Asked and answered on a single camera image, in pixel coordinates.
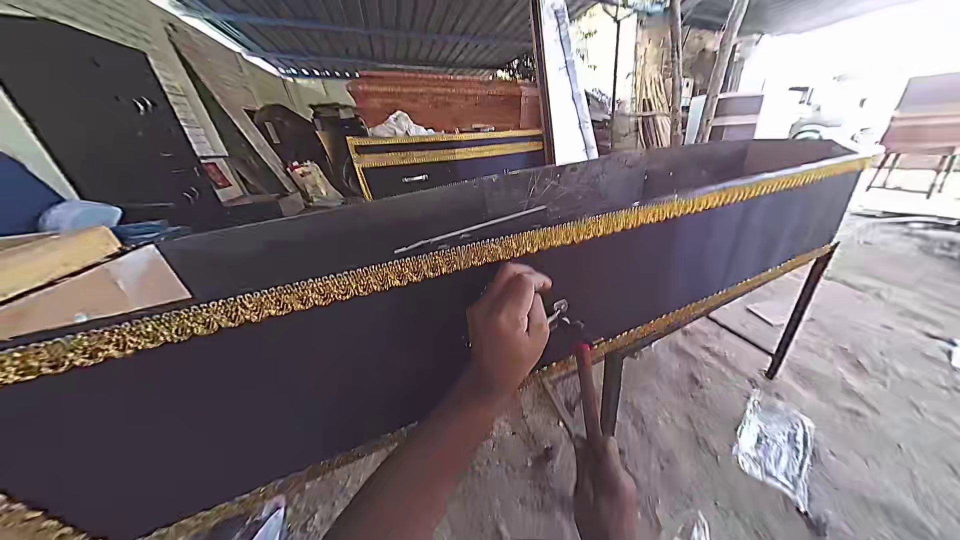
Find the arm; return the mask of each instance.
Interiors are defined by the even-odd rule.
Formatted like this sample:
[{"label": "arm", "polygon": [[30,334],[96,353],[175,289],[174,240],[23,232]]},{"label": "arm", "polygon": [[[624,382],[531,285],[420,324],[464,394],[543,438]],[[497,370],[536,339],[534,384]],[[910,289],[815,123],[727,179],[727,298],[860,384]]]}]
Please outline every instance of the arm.
[{"label": "arm", "polygon": [[432,537],[459,475],[546,347],[539,292],[549,287],[550,279],[528,266],[500,268],[468,310],[465,373],[360,488],[326,540]]}]

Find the roof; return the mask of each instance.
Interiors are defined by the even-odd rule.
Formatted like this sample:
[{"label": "roof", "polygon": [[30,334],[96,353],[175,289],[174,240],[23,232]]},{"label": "roof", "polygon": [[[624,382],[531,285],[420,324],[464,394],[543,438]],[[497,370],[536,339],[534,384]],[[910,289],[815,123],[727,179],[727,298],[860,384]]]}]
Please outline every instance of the roof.
[{"label": "roof", "polygon": [[[532,48],[530,0],[179,0],[281,73],[482,75]],[[595,0],[567,0],[571,17]]]},{"label": "roof", "polygon": [[[741,35],[795,34],[914,0],[751,0]],[[732,0],[682,0],[684,24],[720,30]]]}]

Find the wooden coffin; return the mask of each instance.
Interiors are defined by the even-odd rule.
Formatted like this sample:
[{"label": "wooden coffin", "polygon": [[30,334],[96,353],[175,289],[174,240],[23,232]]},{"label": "wooden coffin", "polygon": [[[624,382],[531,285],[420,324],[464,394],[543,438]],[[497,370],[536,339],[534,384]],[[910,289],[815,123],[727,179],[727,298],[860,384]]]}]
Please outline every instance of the wooden coffin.
[{"label": "wooden coffin", "polygon": [[[500,262],[550,275],[596,351],[654,339],[825,253],[869,159],[814,140],[611,154],[163,242],[189,304],[0,351],[0,490],[61,540],[185,520],[158,534],[179,537],[423,418]],[[551,337],[540,368],[567,355]]]}]

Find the gold trim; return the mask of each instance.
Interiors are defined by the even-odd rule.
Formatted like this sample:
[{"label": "gold trim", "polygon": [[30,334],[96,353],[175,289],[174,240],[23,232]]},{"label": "gold trim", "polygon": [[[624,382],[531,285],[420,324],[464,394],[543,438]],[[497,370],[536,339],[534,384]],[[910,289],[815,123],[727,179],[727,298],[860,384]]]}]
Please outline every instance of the gold trim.
[{"label": "gold trim", "polygon": [[439,150],[411,150],[410,152],[390,152],[387,154],[361,154],[354,163],[358,167],[389,167],[393,165],[413,165],[436,163],[437,161],[473,160],[492,158],[507,154],[522,154],[543,150],[543,141],[507,142],[488,144],[468,148],[443,148]]},{"label": "gold trim", "polygon": [[[752,278],[744,280],[730,288],[726,288],[717,293],[711,294],[702,300],[698,300],[693,304],[687,304],[680,309],[675,311],[670,311],[665,315],[644,324],[638,326],[634,329],[630,329],[612,337],[600,341],[599,343],[594,344],[590,349],[594,352],[594,363],[600,361],[603,355],[607,353],[612,353],[613,351],[618,351],[636,343],[644,337],[653,335],[658,332],[663,332],[676,325],[685,321],[691,321],[697,317],[700,317],[710,311],[721,306],[725,302],[732,300],[734,298],[739,298],[744,294],[754,290],[755,288],[764,285],[776,278],[779,278],[783,274],[792,272],[805,264],[810,263],[813,259],[826,255],[830,251],[836,249],[836,244],[829,244],[823,247],[816,248],[814,250],[808,251],[804,254],[798,255],[794,258],[791,258],[787,262],[774,266],[769,270],[765,270]],[[548,366],[544,366],[538,370],[538,373],[542,376],[555,377],[562,373],[568,372],[570,370],[577,369],[577,361],[573,356],[568,356],[562,360],[558,360]]]},{"label": "gold trim", "polygon": [[345,467],[375,452],[399,444],[407,437],[413,427],[414,425],[411,424],[400,428],[393,433],[380,437],[370,444],[361,445],[345,454],[337,455],[316,465],[310,465],[298,473],[274,480],[232,501],[217,504],[208,510],[184,518],[170,527],[159,528],[141,540],[181,540],[195,532],[207,530],[225,519],[259,510],[263,503],[277,495],[300,491],[306,487],[307,483],[331,471]]},{"label": "gold trim", "polygon": [[360,167],[360,164],[357,162],[360,159],[360,155],[357,154],[356,144],[353,141],[354,139],[367,138],[367,137],[358,137],[358,136],[349,136],[347,137],[347,148],[350,150],[350,160],[353,161],[353,170],[357,173],[357,181],[360,182],[360,190],[363,191],[364,199],[368,201],[373,200],[373,194],[370,193],[370,185],[367,184],[367,175],[363,174],[363,168]]},{"label": "gold trim", "polygon": [[26,504],[0,494],[0,533],[10,538],[31,540],[89,540],[89,536],[63,522],[50,518],[46,513],[33,510]]},{"label": "gold trim", "polygon": [[379,146],[381,144],[409,144],[414,142],[447,142],[451,140],[477,140],[486,138],[504,138],[511,136],[543,135],[543,130],[508,130],[505,132],[486,132],[468,134],[435,134],[410,136],[349,136],[347,143],[354,146]]},{"label": "gold trim", "polygon": [[75,367],[130,356],[167,343],[257,323],[311,307],[422,282],[460,270],[578,244],[682,215],[732,205],[824,178],[861,170],[857,157],[809,170],[732,185],[687,199],[613,211],[576,221],[510,234],[428,254],[390,260],[303,282],[289,283],[206,304],[186,307],[59,339],[0,351],[0,386],[63,373]]},{"label": "gold trim", "polygon": [[[653,321],[634,329],[625,331],[620,335],[594,344],[591,349],[595,352],[594,363],[599,362],[603,355],[612,351],[622,349],[638,340],[647,337],[656,332],[662,332],[678,323],[687,322],[695,317],[699,317],[723,303],[737,298],[750,292],[751,290],[764,285],[783,274],[796,270],[813,259],[827,254],[830,250],[836,248],[835,244],[823,246],[787,262],[775,266],[769,270],[761,272],[743,282],[740,282],[730,288],[707,296],[706,298],[671,311]],[[543,367],[530,374],[523,385],[539,380],[543,377],[556,377],[557,375],[576,369],[576,360],[570,356]],[[221,503],[213,508],[204,510],[185,518],[167,528],[160,528],[145,537],[145,540],[175,540],[184,538],[195,532],[206,530],[222,520],[251,512],[277,495],[290,493],[291,491],[301,490],[306,484],[314,479],[318,479],[326,473],[344,467],[366,457],[379,450],[394,446],[400,443],[410,433],[413,424],[393,433],[380,437],[377,441],[360,446],[345,454],[337,455],[331,459],[323,461],[316,465],[311,465],[306,469],[294,473],[283,479],[274,480],[262,487],[259,487],[246,495],[241,495],[232,501]],[[21,503],[15,503],[3,495],[0,495],[0,528],[20,528],[28,538],[38,540],[88,540],[89,537],[70,526],[47,518],[45,514],[38,510],[32,510]]]},{"label": "gold trim", "polygon": [[363,172],[363,167],[356,164],[356,160],[353,162],[353,167],[357,170],[357,179],[360,180],[360,189],[363,191],[363,196],[368,201],[373,200],[373,194],[370,192],[370,185],[367,184],[367,175]]},{"label": "gold trim", "polygon": [[[747,292],[761,285],[779,278],[783,274],[796,270],[805,264],[809,264],[813,259],[825,255],[830,250],[834,249],[834,247],[835,246],[833,245],[828,245],[799,255],[779,266],[775,266],[770,270],[740,282],[733,287],[710,295],[703,300],[681,307],[675,311],[671,311],[670,313],[667,313],[666,315],[663,315],[662,317],[659,317],[645,325],[625,331],[617,337],[602,341],[592,347],[592,350],[595,352],[594,361],[599,362],[606,353],[626,347],[637,342],[643,337],[658,331],[665,331],[677,323],[689,321],[694,317],[703,315],[705,312],[710,311],[711,309],[723,304],[724,302],[727,302],[732,298],[742,296],[743,294],[746,294]],[[542,377],[555,377],[561,372],[572,369],[576,369],[576,360],[571,356],[555,362],[550,366],[542,368],[535,373],[532,373],[524,381],[524,386]],[[206,510],[186,518],[183,521],[170,526],[169,528],[160,529],[148,536],[147,539],[165,540],[167,538],[182,538],[199,530],[210,528],[220,520],[230,518],[247,511],[253,511],[261,503],[267,501],[271,497],[280,495],[281,493],[289,493],[294,489],[299,489],[308,481],[317,479],[328,471],[338,469],[344,465],[356,461],[357,459],[360,459],[361,457],[372,454],[377,450],[399,443],[406,438],[407,434],[409,434],[409,430],[412,427],[413,425],[403,428],[402,430],[395,431],[394,433],[386,435],[385,437],[381,437],[379,441],[373,443],[372,445],[354,449],[347,454],[334,457],[333,459],[328,460],[320,465],[311,466],[306,470],[295,473],[290,477],[274,481],[265,487],[259,488],[247,495],[238,497],[233,501],[219,504],[210,510]]]}]

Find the cardboard box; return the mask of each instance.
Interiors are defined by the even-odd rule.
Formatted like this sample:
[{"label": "cardboard box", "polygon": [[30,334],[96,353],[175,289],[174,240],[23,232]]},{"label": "cardboard box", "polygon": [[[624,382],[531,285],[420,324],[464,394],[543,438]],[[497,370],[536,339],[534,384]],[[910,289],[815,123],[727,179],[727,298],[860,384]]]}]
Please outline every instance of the cardboard box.
[{"label": "cardboard box", "polygon": [[191,298],[150,245],[0,306],[0,339]]}]

